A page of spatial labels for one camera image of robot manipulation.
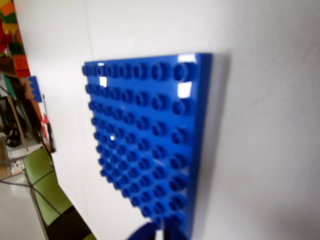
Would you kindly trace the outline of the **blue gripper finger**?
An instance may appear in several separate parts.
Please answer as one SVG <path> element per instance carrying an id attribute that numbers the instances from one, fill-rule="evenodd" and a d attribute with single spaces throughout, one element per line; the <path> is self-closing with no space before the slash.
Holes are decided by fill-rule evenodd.
<path id="1" fill-rule="evenodd" d="M 171 218 L 165 218 L 163 221 L 163 239 L 187 240 L 187 237 L 180 231 Z"/>
<path id="2" fill-rule="evenodd" d="M 153 222 L 148 222 L 132 233 L 127 240 L 155 240 L 158 226 Z"/>

